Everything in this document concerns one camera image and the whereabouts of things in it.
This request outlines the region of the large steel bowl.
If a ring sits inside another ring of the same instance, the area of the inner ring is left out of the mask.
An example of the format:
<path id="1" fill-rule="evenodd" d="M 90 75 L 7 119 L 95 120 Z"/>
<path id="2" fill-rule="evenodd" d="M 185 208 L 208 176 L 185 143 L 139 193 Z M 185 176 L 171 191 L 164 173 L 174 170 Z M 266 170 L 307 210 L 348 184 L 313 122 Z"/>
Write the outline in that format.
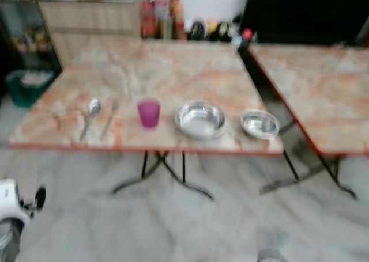
<path id="1" fill-rule="evenodd" d="M 203 100 L 192 100 L 179 107 L 174 122 L 179 131 L 201 141 L 219 138 L 227 127 L 223 110 Z"/>

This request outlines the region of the steel fork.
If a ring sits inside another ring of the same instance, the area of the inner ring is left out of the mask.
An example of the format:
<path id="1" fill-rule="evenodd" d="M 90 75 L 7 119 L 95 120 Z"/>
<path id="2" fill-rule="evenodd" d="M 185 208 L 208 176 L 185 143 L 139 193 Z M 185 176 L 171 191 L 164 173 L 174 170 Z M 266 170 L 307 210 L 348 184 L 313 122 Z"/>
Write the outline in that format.
<path id="1" fill-rule="evenodd" d="M 118 100 L 114 101 L 114 103 L 112 104 L 111 111 L 109 112 L 104 128 L 101 131 L 100 136 L 99 136 L 100 141 L 102 141 L 106 137 L 108 130 L 109 130 L 109 126 L 111 125 L 114 115 L 116 114 L 120 106 L 121 106 L 121 102 L 119 102 Z"/>

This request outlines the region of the green plastic basket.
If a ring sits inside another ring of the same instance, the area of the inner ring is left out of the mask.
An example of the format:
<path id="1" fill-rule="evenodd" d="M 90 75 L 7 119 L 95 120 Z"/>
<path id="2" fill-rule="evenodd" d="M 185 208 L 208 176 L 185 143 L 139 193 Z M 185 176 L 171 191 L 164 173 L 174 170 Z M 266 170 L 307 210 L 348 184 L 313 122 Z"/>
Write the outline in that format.
<path id="1" fill-rule="evenodd" d="M 24 108 L 31 107 L 53 80 L 54 72 L 48 70 L 15 70 L 3 79 L 13 104 Z"/>

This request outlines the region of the steel spoon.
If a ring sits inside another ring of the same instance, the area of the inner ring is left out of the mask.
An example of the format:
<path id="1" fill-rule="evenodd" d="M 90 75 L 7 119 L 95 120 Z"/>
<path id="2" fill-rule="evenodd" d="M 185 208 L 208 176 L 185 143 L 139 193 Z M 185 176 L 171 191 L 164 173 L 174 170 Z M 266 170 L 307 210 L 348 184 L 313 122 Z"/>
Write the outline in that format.
<path id="1" fill-rule="evenodd" d="M 84 126 L 82 127 L 81 136 L 79 136 L 79 141 L 82 142 L 88 133 L 89 126 L 92 120 L 99 114 L 102 109 L 102 105 L 98 99 L 91 99 L 88 105 L 87 114 L 84 120 Z"/>

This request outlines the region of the purple plastic cup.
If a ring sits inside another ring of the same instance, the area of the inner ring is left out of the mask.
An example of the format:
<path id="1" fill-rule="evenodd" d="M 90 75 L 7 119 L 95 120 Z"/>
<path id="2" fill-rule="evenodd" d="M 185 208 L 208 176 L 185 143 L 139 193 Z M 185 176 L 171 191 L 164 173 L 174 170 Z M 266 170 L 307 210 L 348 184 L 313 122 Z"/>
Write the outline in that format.
<path id="1" fill-rule="evenodd" d="M 160 104 L 155 99 L 146 98 L 139 102 L 138 115 L 145 128 L 155 128 L 159 122 Z"/>

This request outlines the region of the dark shelf unit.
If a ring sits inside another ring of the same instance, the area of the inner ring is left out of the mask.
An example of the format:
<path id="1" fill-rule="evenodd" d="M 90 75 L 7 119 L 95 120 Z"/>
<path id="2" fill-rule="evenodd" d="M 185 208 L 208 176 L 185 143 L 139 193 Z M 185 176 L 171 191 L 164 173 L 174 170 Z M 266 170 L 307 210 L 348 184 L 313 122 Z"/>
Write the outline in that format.
<path id="1" fill-rule="evenodd" d="M 36 0 L 0 0 L 3 53 L 8 72 L 48 71 L 58 75 L 62 65 L 46 20 Z"/>

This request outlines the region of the marble pattern folding table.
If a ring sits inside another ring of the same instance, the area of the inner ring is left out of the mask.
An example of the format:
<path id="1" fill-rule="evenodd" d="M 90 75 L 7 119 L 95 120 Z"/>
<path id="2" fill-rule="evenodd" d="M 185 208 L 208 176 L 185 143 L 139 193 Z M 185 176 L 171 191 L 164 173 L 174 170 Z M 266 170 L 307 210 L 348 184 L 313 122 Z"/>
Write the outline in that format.
<path id="1" fill-rule="evenodd" d="M 317 155 L 307 177 L 326 172 L 337 188 L 347 157 L 369 157 L 369 48 L 253 44 L 246 49 Z"/>
<path id="2" fill-rule="evenodd" d="M 98 99 L 101 111 L 92 120 L 84 141 L 79 141 L 88 105 Z M 146 98 L 160 104 L 159 122 L 145 128 L 137 106 Z M 114 101 L 119 109 L 106 137 L 99 136 Z M 220 107 L 227 121 L 223 135 L 201 141 L 179 131 L 174 114 L 192 100 Z M 212 199 L 205 188 L 187 181 L 187 168 L 175 173 L 172 155 L 282 155 L 279 136 L 258 140 L 240 125 L 247 111 L 265 111 L 263 100 L 247 67 L 230 44 L 182 43 L 138 39 L 99 39 L 88 44 L 32 105 L 11 134 L 16 150 L 99 151 L 142 153 L 140 177 L 121 181 L 112 193 L 147 180 L 158 168 L 188 190 Z"/>

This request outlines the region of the light wooden cabinet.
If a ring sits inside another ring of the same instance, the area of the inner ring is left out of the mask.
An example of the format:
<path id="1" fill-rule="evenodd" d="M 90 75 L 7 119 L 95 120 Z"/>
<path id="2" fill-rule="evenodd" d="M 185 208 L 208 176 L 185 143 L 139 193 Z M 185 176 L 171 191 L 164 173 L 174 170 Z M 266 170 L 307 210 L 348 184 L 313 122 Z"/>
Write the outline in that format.
<path id="1" fill-rule="evenodd" d="M 142 0 L 41 0 L 39 7 L 63 67 L 92 37 L 141 36 Z"/>

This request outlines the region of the tall jar orange contents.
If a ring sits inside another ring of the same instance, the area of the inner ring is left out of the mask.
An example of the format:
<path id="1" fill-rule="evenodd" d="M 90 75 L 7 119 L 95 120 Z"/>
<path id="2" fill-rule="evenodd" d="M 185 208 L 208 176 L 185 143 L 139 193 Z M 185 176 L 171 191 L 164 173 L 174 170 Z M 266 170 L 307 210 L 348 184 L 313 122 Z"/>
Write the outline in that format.
<path id="1" fill-rule="evenodd" d="M 181 0 L 170 0 L 169 8 L 173 20 L 173 38 L 186 39 L 185 18 Z"/>

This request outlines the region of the small steel bowl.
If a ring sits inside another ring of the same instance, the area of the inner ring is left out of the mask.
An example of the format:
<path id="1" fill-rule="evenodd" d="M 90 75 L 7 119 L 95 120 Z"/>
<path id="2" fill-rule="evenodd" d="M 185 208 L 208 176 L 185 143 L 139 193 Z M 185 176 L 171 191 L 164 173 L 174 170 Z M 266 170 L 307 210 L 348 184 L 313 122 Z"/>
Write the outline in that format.
<path id="1" fill-rule="evenodd" d="M 265 111 L 247 111 L 240 117 L 242 130 L 258 140 L 272 140 L 280 133 L 280 122 Z"/>

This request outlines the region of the yellow round figurine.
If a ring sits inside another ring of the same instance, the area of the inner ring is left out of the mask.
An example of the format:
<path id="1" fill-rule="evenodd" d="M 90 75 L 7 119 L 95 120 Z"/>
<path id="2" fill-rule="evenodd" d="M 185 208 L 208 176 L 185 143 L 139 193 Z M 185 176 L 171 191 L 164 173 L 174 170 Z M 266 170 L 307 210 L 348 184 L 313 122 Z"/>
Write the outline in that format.
<path id="1" fill-rule="evenodd" d="M 206 23 L 206 39 L 212 41 L 218 31 L 219 21 L 216 19 L 208 19 Z"/>

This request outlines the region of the black television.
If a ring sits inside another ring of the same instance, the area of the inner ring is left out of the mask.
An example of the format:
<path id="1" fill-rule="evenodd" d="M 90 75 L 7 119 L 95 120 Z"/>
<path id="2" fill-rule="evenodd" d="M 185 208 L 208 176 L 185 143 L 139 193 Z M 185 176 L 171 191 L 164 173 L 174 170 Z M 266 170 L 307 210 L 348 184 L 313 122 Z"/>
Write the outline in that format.
<path id="1" fill-rule="evenodd" d="M 240 30 L 262 43 L 359 44 L 369 0 L 247 0 Z"/>

